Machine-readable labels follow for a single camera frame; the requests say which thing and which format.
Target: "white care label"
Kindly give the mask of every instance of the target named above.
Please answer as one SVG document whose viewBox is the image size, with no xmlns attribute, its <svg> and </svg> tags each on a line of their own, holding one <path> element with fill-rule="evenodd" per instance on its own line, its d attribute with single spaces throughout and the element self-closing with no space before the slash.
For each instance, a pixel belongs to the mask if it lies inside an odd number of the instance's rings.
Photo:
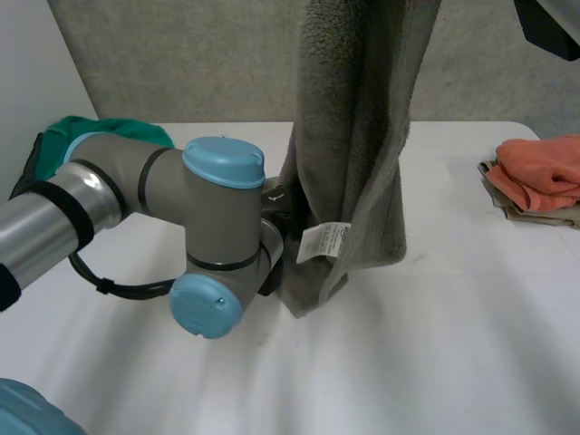
<svg viewBox="0 0 580 435">
<path fill-rule="evenodd" d="M 351 224 L 344 222 L 327 222 L 318 227 L 306 229 L 302 234 L 296 263 L 303 263 L 315 256 L 337 258 L 350 229 Z"/>
</svg>

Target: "black cable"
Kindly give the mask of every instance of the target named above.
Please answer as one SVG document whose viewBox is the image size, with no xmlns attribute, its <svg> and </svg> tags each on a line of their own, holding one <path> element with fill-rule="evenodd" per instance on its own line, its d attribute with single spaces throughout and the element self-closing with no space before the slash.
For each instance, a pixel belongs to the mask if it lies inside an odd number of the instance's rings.
<svg viewBox="0 0 580 435">
<path fill-rule="evenodd" d="M 104 295 L 111 294 L 123 299 L 131 299 L 134 301 L 144 301 L 152 299 L 157 296 L 163 296 L 169 293 L 171 286 L 175 279 L 167 279 L 157 283 L 143 284 L 143 285 L 120 285 L 116 284 L 110 279 L 99 278 L 86 265 L 82 258 L 75 252 L 69 255 L 69 260 L 74 271 L 82 278 L 97 287 L 97 291 Z"/>
</svg>

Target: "table surface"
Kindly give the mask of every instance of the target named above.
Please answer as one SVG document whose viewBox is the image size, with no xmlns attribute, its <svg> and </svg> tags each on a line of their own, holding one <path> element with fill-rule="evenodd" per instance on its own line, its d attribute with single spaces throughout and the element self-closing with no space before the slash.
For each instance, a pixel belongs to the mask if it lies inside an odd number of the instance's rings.
<svg viewBox="0 0 580 435">
<path fill-rule="evenodd" d="M 225 134 L 282 165 L 290 123 L 164 124 Z M 511 122 L 414 122 L 401 157 L 409 252 L 294 319 L 257 297 L 205 341 L 167 298 L 97 294 L 62 262 L 0 317 L 0 376 L 100 434 L 580 433 L 580 232 L 506 221 L 476 165 Z M 178 276 L 183 231 L 143 216 L 82 251 L 126 283 Z"/>
</svg>

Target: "white wall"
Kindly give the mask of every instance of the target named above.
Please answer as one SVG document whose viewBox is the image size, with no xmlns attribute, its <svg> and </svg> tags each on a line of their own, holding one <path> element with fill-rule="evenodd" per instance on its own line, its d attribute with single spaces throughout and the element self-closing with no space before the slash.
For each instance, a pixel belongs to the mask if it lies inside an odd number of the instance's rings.
<svg viewBox="0 0 580 435">
<path fill-rule="evenodd" d="M 95 117 L 45 0 L 0 0 L 0 203 L 34 138 L 66 115 Z"/>
</svg>

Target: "black band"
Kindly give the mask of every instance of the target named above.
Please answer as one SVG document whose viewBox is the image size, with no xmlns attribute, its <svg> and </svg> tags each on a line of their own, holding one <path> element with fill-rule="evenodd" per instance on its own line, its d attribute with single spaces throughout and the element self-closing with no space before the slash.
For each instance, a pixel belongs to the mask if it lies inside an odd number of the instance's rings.
<svg viewBox="0 0 580 435">
<path fill-rule="evenodd" d="M 149 171 L 151 170 L 153 163 L 155 163 L 155 160 L 157 160 L 157 158 L 165 151 L 169 150 L 172 150 L 172 148 L 159 148 L 153 152 L 143 165 L 143 169 L 139 175 L 139 183 L 137 184 L 137 199 L 139 200 L 143 213 L 149 216 L 151 216 L 151 211 L 149 210 L 149 207 L 147 207 L 147 199 L 145 198 L 145 186 L 147 185 L 147 177 L 149 176 Z"/>
<path fill-rule="evenodd" d="M 211 270 L 214 272 L 231 272 L 232 270 L 243 269 L 244 267 L 250 266 L 252 263 L 256 261 L 258 256 L 260 255 L 260 250 L 258 249 L 255 254 L 253 254 L 250 258 L 247 258 L 243 261 L 238 261 L 236 263 L 207 263 L 205 261 L 198 260 L 193 255 L 188 252 L 188 261 L 203 269 Z"/>
<path fill-rule="evenodd" d="M 123 192 L 121 192 L 121 189 L 119 188 L 119 186 L 117 186 L 117 183 L 115 183 L 113 179 L 109 177 L 104 170 L 99 168 L 94 163 L 90 163 L 89 161 L 83 159 L 75 159 L 72 161 L 72 163 L 78 163 L 79 165 L 82 165 L 85 168 L 90 169 L 97 175 L 97 177 L 102 179 L 102 181 L 109 187 L 109 189 L 111 189 L 111 192 L 113 193 L 113 195 L 117 199 L 117 202 L 119 203 L 119 209 L 121 211 L 121 220 L 123 220 L 129 215 L 127 201 L 123 196 Z"/>
<path fill-rule="evenodd" d="M 71 221 L 79 241 L 77 251 L 86 247 L 94 237 L 94 227 L 86 210 L 79 201 L 63 188 L 48 181 L 36 181 L 28 186 L 26 192 L 33 192 L 51 201 Z"/>
<path fill-rule="evenodd" d="M 6 266 L 0 263 L 0 312 L 8 309 L 22 294 L 20 285 Z"/>
<path fill-rule="evenodd" d="M 260 241 L 260 249 L 262 249 L 264 254 L 266 254 L 266 259 L 268 260 L 268 270 L 270 270 L 272 268 L 272 256 L 270 256 L 270 251 L 268 251 L 268 248 L 266 245 L 264 245 L 264 243 L 262 243 L 262 241 Z"/>
</svg>

